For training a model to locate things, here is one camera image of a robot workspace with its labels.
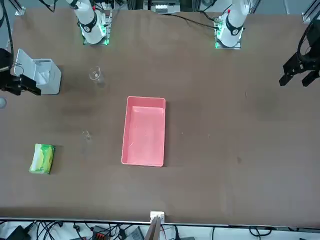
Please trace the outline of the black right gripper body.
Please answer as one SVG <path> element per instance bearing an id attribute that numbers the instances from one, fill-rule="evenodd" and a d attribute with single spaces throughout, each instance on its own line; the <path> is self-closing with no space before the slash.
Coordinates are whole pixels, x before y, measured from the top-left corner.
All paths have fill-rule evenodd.
<path id="1" fill-rule="evenodd" d="M 0 73 L 10 73 L 13 66 L 13 54 L 4 48 L 0 49 Z"/>

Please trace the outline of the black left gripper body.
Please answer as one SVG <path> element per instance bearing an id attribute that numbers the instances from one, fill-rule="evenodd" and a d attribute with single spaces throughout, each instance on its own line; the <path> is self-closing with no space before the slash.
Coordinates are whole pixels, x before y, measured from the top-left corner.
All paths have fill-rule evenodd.
<path id="1" fill-rule="evenodd" d="M 309 51 L 302 55 L 302 59 L 306 62 L 316 62 L 320 59 L 320 20 L 316 19 L 310 22 L 307 29 L 303 33 L 302 40 L 307 39 Z"/>

